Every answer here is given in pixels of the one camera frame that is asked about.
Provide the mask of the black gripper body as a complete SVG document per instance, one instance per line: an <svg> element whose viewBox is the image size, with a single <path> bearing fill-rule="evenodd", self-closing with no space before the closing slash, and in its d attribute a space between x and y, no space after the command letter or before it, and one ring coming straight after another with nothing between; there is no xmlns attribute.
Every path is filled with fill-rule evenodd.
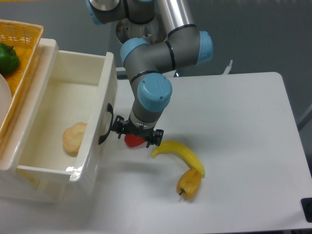
<svg viewBox="0 0 312 234"><path fill-rule="evenodd" d="M153 128L144 129L144 127L137 127L129 118L127 123L124 126L124 134L125 135L135 135L137 137L143 138L145 141L151 141L151 136L153 134Z"/></svg>

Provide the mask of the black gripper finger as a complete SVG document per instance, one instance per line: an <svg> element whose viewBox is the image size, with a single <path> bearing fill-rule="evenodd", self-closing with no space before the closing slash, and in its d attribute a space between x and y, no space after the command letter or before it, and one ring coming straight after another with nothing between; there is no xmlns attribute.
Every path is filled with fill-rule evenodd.
<svg viewBox="0 0 312 234"><path fill-rule="evenodd" d="M162 129L152 129L145 137L145 141L147 142L146 148L149 148L151 145L160 146L163 134L164 131Z"/></svg>
<svg viewBox="0 0 312 234"><path fill-rule="evenodd" d="M125 120L122 116L117 115L111 130L115 132L118 135L118 139L120 139L122 135L129 133L128 120Z"/></svg>

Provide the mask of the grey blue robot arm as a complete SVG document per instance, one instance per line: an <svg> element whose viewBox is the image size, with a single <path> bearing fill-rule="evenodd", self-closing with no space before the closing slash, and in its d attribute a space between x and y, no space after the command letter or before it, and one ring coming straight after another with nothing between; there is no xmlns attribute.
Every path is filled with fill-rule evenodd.
<svg viewBox="0 0 312 234"><path fill-rule="evenodd" d="M128 119L112 116L109 131L135 135L147 145L159 146L163 130L156 129L172 95L165 73L204 63L213 56L213 41L206 31L197 29L186 0L88 0L89 14L96 24L127 20L148 26L156 17L155 6L166 32L164 41L150 44L142 36L128 34L120 57L135 100Z"/></svg>

